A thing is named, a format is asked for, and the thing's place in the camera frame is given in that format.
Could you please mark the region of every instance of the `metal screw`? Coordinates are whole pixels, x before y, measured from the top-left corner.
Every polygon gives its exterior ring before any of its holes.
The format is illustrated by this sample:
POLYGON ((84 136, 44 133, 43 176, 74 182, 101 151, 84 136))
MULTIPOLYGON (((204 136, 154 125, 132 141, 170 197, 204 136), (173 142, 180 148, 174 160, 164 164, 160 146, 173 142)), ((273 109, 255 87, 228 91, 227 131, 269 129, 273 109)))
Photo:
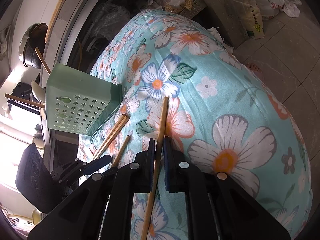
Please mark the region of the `metal screw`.
POLYGON ((180 162, 180 163, 179 163, 179 166, 180 166, 181 168, 183 168, 183 169, 186 169, 186 168, 189 167, 189 163, 187 163, 187 162, 180 162))
POLYGON ((221 180, 225 180, 228 176, 224 172, 219 172, 217 174, 217 178, 221 180))
POLYGON ((102 178, 102 175, 100 173, 95 173, 92 175, 92 180, 97 181, 100 180, 102 178))
POLYGON ((131 163, 129 165, 130 169, 135 170, 140 167, 139 163, 131 163))

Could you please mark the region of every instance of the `white plastic bag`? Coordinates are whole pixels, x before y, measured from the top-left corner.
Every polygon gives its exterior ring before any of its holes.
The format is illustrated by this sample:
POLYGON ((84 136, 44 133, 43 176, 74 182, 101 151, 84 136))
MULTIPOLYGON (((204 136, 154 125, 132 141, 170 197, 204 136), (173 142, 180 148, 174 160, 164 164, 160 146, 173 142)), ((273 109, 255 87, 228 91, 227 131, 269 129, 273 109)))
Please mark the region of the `white plastic bag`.
POLYGON ((283 8, 284 0, 256 0, 263 18, 273 18, 283 8))

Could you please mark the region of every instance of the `wooden stick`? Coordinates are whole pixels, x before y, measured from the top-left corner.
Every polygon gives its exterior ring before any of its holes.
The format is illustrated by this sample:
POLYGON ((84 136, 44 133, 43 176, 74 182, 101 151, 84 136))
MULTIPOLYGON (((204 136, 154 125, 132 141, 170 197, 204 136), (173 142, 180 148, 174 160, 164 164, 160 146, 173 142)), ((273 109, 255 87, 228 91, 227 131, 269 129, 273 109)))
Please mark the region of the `wooden stick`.
POLYGON ((124 126, 124 124, 126 124, 126 122, 129 120, 129 118, 123 114, 120 119, 116 122, 116 124, 113 126, 113 128, 111 129, 110 133, 107 135, 107 137, 103 140, 102 144, 100 145, 99 149, 96 151, 93 160, 98 159, 101 154, 105 151, 105 149, 107 149, 110 145, 110 143, 112 142, 112 140, 116 137, 116 135, 119 133, 119 131, 122 129, 122 127, 124 126))
POLYGON ((50 70, 48 64, 45 62, 44 58, 42 57, 41 52, 39 51, 38 48, 35 48, 35 51, 36 51, 36 54, 38 55, 42 65, 44 66, 45 70, 50 75, 51 74, 51 70, 50 70))
POLYGON ((163 104, 162 104, 161 117, 160 117, 160 125, 159 125, 159 131, 158 131, 156 153, 155 153, 155 167, 154 167, 154 171, 153 171, 153 185, 152 185, 152 191, 148 195, 146 215, 145 215, 144 222, 143 222, 141 240, 147 239, 149 225, 150 225, 150 219, 151 219, 151 214, 152 214, 152 209, 153 209, 153 202, 155 200, 155 195, 156 195, 163 137, 164 137, 165 124, 167 121, 167 114, 168 114, 168 104, 169 104, 169 98, 164 97, 163 104))
POLYGON ((111 165, 112 167, 116 167, 118 165, 119 160, 121 159, 122 153, 124 152, 124 149, 127 147, 127 144, 130 140, 130 135, 127 135, 127 137, 125 138, 123 144, 121 145, 120 150, 118 151, 118 154, 113 162, 113 164, 111 165))
POLYGON ((24 104, 30 105, 30 106, 36 106, 36 107, 39 107, 39 108, 45 108, 45 105, 42 105, 42 104, 39 104, 39 103, 36 103, 36 102, 32 102, 32 101, 29 101, 29 100, 26 100, 26 99, 23 99, 23 98, 18 98, 18 97, 9 95, 9 94, 4 94, 4 97, 8 98, 8 99, 12 99, 14 101, 18 101, 20 103, 24 103, 24 104))
POLYGON ((55 8, 55 10, 54 10, 54 12, 53 12, 53 14, 51 16, 51 20, 50 20, 50 23, 49 23, 49 26, 48 26, 47 34, 46 34, 46 36, 44 38, 44 42, 45 43, 47 43, 47 41, 48 41, 49 33, 50 33, 51 28, 52 28, 52 24, 53 24, 55 18, 58 16, 60 5, 61 5, 62 1, 63 0, 59 0, 58 1, 57 5, 56 5, 56 8, 55 8))

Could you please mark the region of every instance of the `cloth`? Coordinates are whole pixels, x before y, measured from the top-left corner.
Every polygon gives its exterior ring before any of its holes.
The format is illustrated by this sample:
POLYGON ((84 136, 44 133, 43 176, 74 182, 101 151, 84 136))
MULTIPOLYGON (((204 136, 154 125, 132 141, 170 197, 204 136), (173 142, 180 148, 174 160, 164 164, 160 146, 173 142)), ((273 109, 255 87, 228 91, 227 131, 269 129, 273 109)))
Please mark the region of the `cloth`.
MULTIPOLYGON (((104 154, 131 135, 122 167, 156 139, 164 96, 166 135, 202 171, 227 172, 290 233, 308 219, 310 162, 301 133, 272 92, 198 23, 149 9, 136 15, 95 63, 91 75, 122 84, 119 111, 93 137, 80 136, 78 158, 91 161, 120 115, 130 116, 104 154)), ((147 194, 135 194, 132 239, 140 239, 147 194)), ((165 190, 161 167, 149 240, 187 240, 183 193, 165 190)))

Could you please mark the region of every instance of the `green leaf print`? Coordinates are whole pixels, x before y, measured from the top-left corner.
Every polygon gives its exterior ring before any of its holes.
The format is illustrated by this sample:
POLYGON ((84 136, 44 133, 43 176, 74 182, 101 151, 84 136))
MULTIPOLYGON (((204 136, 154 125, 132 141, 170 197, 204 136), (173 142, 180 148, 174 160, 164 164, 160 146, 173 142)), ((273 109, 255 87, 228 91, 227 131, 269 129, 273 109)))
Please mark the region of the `green leaf print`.
POLYGON ((180 63, 177 68, 170 75, 169 80, 171 82, 178 82, 184 84, 188 79, 190 79, 196 72, 197 68, 192 68, 186 63, 180 63))
POLYGON ((272 208, 268 208, 267 211, 271 214, 276 210, 280 210, 280 208, 276 208, 276 207, 272 207, 272 208))
POLYGON ((152 126, 147 124, 147 119, 144 119, 136 124, 136 131, 139 137, 142 138, 143 135, 146 133, 151 133, 153 132, 152 126))
POLYGON ((304 170, 306 171, 306 152, 305 152, 304 147, 303 147, 302 143, 300 142, 300 140, 298 138, 297 138, 297 140, 298 140, 298 145, 299 145, 300 157, 303 162, 304 170))
POLYGON ((282 205, 281 205, 278 201, 274 200, 274 199, 271 198, 271 197, 262 198, 262 199, 258 200, 258 202, 259 202, 260 204, 277 203, 280 207, 282 207, 282 205))
POLYGON ((293 184, 291 185, 291 187, 290 187, 289 190, 287 191, 287 194, 285 195, 285 200, 284 200, 284 202, 287 200, 288 197, 291 196, 291 194, 292 194, 295 186, 296 186, 295 183, 293 183, 293 184))
POLYGON ((237 94, 236 103, 239 102, 239 101, 245 96, 246 93, 247 93, 247 90, 246 90, 246 89, 240 91, 240 92, 237 94))
POLYGON ((177 219, 178 219, 178 224, 181 225, 181 223, 182 223, 182 216, 181 216, 180 212, 178 213, 177 219))
POLYGON ((144 44, 146 44, 146 39, 145 39, 145 38, 140 42, 139 46, 138 46, 137 49, 136 49, 136 53, 138 52, 138 50, 140 49, 140 47, 141 47, 142 45, 144 45, 144 44))

